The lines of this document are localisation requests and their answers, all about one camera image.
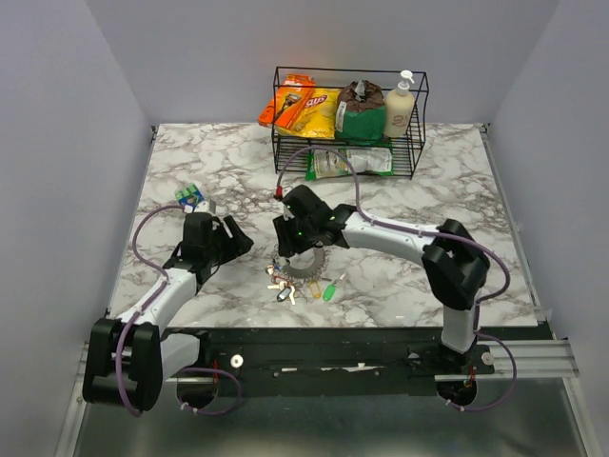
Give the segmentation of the metal toothed key ring disc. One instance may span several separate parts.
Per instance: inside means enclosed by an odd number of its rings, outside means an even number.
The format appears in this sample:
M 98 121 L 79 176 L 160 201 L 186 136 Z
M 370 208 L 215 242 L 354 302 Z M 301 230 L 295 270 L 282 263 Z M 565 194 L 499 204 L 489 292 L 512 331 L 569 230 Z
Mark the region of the metal toothed key ring disc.
M 329 252 L 327 248 L 312 248 L 291 257 L 279 253 L 278 246 L 272 255 L 273 263 L 289 278 L 312 280 L 320 277 L 327 268 Z

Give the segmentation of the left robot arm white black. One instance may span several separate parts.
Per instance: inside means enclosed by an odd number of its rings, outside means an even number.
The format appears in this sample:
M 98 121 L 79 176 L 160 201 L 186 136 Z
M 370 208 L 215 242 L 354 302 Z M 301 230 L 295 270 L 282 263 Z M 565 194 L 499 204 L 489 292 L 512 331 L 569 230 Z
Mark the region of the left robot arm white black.
M 186 215 L 181 242 L 160 266 L 155 285 L 114 319 L 101 318 L 88 342 L 83 397 L 90 404 L 125 407 L 139 416 L 157 402 L 164 381 L 184 369 L 204 374 L 211 354 L 197 338 L 165 336 L 168 324 L 218 267 L 248 253 L 253 241 L 232 216 Z

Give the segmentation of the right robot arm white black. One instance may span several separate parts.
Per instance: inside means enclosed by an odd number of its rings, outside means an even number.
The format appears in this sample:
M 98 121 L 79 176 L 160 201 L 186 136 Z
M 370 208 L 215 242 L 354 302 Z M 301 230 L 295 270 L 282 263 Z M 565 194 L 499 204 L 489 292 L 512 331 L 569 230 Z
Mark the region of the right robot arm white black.
M 443 306 L 439 364 L 451 373 L 470 365 L 476 340 L 475 299 L 490 263 L 460 223 L 447 220 L 434 228 L 373 219 L 355 206 L 331 208 L 305 185 L 288 193 L 277 187 L 274 198 L 284 205 L 284 214 L 273 225 L 278 253 L 286 259 L 321 247 L 364 248 L 423 267 L 433 295 Z

